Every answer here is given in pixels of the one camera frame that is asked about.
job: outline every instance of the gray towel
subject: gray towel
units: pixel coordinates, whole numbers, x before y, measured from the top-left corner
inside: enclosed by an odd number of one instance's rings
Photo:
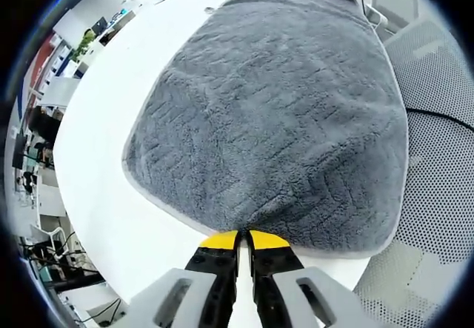
[[[211,229],[361,257],[398,223],[407,118],[353,0],[229,0],[160,75],[124,163]]]

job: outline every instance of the white table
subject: white table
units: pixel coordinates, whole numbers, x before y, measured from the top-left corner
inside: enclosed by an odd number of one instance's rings
[[[184,267],[204,235],[149,202],[126,179],[122,153],[160,71],[226,0],[168,0],[137,15],[84,75],[54,147],[59,188],[77,236],[110,286],[130,299],[169,268]],[[230,327],[261,327],[247,251]],[[368,259],[300,255],[353,288]]]

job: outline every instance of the office desk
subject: office desk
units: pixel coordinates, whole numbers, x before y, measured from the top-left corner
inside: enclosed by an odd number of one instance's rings
[[[126,302],[168,269],[184,267],[205,238],[130,184],[122,154],[159,73],[210,17],[206,7],[225,1],[167,0],[137,15],[84,75],[56,138],[56,175],[71,224],[94,265]],[[245,256],[230,327],[260,327]],[[300,259],[349,288],[369,260]]]

